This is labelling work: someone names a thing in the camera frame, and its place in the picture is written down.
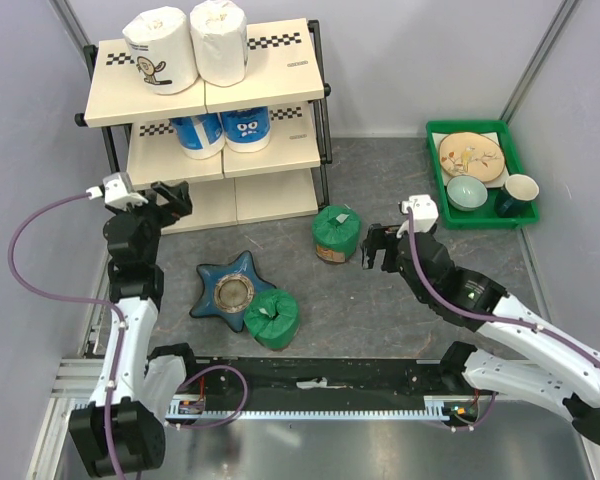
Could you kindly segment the green roll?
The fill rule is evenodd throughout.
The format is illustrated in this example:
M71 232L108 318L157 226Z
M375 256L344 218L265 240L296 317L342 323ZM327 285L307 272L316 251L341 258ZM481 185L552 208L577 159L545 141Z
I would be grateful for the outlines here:
M345 263L356 251L361 231L359 215L346 206L330 205L313 220L316 255L329 263Z
M245 310L244 324L259 344L270 350L283 350L299 328L298 303L285 290L260 292Z

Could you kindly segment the blue roll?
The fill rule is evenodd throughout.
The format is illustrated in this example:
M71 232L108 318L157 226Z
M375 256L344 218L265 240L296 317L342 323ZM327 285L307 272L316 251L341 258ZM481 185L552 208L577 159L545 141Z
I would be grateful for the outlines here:
M216 113L176 117L170 120L185 155L194 160L205 160L222 151L225 134Z
M220 114L227 146L237 153L254 153L270 142L271 124L266 106Z

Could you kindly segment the green roll front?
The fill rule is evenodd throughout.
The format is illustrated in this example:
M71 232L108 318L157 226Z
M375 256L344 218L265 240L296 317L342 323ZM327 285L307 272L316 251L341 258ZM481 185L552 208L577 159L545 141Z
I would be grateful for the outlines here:
M245 310L244 324L259 344L270 350L283 350L299 328L298 303L285 290L260 292Z

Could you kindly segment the white cartoon-print roll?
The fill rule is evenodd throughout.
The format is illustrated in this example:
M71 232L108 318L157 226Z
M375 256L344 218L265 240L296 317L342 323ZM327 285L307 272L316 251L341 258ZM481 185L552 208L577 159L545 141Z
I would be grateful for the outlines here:
M188 18L164 6L137 15L122 30L144 85L154 94L172 95L191 87L198 70Z

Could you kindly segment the plain white roll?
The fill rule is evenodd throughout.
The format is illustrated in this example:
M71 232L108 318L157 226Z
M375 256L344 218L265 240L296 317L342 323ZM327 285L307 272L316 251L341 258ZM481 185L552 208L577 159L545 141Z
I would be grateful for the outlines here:
M219 87L243 81L248 64L245 12L233 1L204 1L191 10L189 25L201 77Z

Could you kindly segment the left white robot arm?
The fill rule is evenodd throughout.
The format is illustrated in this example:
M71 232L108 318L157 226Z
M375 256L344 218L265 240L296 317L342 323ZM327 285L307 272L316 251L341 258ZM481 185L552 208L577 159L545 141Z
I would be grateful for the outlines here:
M193 203L186 182L155 182L136 192L110 176L104 194L113 213L103 227L111 331L96 387L87 405L71 413L69 433L90 477L122 478L162 465L173 396L199 382L187 344L149 347L164 293L157 264L162 231L190 215Z

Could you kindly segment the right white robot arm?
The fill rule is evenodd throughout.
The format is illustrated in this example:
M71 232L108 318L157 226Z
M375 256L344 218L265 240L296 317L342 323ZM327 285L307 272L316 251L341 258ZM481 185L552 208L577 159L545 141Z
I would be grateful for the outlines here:
M526 359L515 367L456 341L438 368L438 381L457 394L471 386L516 396L571 423L600 446L600 351L567 335L489 277L456 265L433 233L409 233L378 223L361 243L363 266L384 253L386 273L397 273L416 299L444 321L501 343Z

